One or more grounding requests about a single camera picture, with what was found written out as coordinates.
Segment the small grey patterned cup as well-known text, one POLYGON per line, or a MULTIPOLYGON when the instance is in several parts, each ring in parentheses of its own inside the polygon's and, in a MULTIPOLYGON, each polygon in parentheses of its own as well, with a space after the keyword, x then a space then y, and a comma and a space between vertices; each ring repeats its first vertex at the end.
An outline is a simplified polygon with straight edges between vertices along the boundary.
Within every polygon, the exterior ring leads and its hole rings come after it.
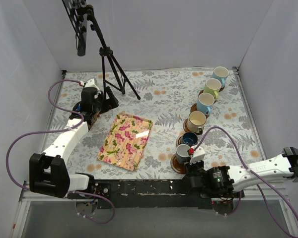
POLYGON ((186 144, 180 144, 176 148, 176 159, 179 164, 184 165, 185 163, 189 162, 191 156, 188 153, 188 150, 191 147, 186 144))

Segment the dark blue mug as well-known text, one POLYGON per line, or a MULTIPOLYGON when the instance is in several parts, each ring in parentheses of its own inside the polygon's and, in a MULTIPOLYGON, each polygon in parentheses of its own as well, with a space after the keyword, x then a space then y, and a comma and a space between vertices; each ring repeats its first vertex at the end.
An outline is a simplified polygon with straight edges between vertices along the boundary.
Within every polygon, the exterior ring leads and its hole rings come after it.
POLYGON ((181 144, 186 144, 188 146, 194 146, 198 143, 198 137, 194 132, 186 132, 182 135, 180 139, 181 144))

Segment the cream enamel mug dark rim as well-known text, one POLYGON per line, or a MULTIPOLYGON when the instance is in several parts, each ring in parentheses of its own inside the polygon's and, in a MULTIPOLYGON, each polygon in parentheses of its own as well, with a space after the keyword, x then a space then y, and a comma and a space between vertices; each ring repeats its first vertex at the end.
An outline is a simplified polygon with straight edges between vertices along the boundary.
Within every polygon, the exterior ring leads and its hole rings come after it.
POLYGON ((188 116, 187 128, 191 132, 202 134, 205 123, 206 116, 200 111, 193 111, 188 116))

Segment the white mug blue handle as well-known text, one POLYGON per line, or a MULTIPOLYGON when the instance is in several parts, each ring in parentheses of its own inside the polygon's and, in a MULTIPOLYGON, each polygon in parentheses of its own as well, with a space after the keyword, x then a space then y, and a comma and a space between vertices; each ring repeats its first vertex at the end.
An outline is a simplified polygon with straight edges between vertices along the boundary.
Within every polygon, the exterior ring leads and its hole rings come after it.
POLYGON ((205 116, 209 116, 212 112, 212 105, 215 99, 210 93, 202 93, 197 100, 197 110, 202 112, 205 116))

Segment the white mug green handle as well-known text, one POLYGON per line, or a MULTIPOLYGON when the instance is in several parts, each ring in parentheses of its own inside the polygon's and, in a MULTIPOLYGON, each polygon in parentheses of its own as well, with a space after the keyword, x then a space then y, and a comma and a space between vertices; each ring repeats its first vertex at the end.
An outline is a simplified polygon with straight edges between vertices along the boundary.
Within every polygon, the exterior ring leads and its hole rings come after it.
POLYGON ((214 100, 217 101, 221 86, 222 84, 218 79, 214 79, 214 78, 208 79, 204 87, 204 93, 211 94, 214 97, 214 100))

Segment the white mug light blue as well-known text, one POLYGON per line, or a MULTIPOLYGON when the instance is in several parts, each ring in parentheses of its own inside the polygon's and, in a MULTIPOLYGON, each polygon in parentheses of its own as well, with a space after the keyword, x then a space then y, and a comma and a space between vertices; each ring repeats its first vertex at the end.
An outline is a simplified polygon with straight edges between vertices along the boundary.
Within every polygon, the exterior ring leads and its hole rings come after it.
POLYGON ((225 87, 225 81, 229 75, 229 70, 225 67, 218 66, 214 68, 212 78, 217 79, 221 82, 222 88, 225 87))

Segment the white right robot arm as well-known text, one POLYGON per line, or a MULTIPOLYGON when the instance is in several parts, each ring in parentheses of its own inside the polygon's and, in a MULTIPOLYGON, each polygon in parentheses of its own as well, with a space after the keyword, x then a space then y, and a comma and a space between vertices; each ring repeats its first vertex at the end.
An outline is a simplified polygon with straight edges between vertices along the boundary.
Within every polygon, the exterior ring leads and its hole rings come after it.
POLYGON ((298 182, 298 149, 286 147, 271 159, 240 166, 219 166, 204 169, 205 151, 199 148, 184 162, 183 180, 190 191, 209 197, 231 197, 245 188, 263 181, 291 179, 298 182))

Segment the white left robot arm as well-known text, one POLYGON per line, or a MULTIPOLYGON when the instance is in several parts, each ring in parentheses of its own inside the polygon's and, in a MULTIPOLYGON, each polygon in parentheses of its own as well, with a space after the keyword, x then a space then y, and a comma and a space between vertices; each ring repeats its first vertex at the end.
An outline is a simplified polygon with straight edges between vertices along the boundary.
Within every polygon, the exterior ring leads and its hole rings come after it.
POLYGON ((118 100, 110 87, 100 91, 97 86, 85 86, 81 101, 74 106, 65 131, 42 153, 34 153, 30 157, 30 191, 58 198, 79 191, 84 198, 91 198, 96 192, 94 177, 85 173, 69 174, 67 160, 97 117, 116 107, 118 100))

